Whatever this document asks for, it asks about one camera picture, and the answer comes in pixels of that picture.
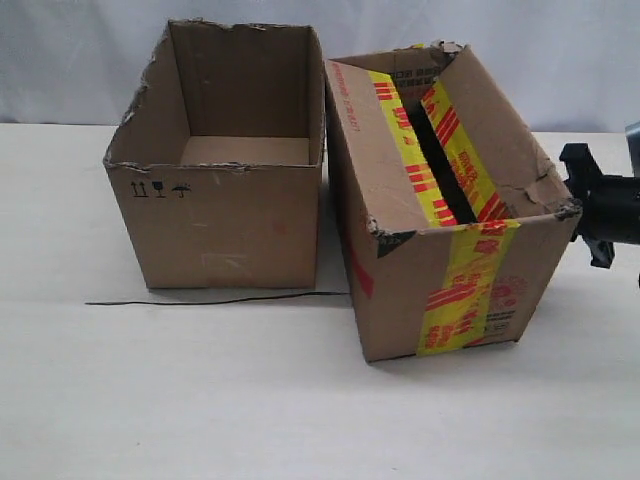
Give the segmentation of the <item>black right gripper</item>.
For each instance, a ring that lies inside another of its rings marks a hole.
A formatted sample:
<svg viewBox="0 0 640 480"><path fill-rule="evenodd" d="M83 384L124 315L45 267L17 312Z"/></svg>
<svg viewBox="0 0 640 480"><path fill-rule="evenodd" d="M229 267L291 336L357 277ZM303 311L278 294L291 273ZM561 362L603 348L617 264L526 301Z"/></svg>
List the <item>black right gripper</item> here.
<svg viewBox="0 0 640 480"><path fill-rule="evenodd" d="M571 240L588 246L591 266L609 269L616 244L639 244L639 179L603 173L586 143L565 144L559 160L568 174L564 184L582 208Z"/></svg>

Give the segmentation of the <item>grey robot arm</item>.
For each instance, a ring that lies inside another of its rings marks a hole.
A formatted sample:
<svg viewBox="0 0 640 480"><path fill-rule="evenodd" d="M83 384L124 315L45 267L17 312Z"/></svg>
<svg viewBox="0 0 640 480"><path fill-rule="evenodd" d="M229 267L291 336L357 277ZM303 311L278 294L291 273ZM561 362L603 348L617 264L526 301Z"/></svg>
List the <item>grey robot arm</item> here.
<svg viewBox="0 0 640 480"><path fill-rule="evenodd" d="M568 178L565 186L582 206L581 219L572 235L581 238L591 253L590 265L608 269L615 258L614 245L639 244L639 124L625 128L633 175L601 171L589 146L567 143L559 160Z"/></svg>

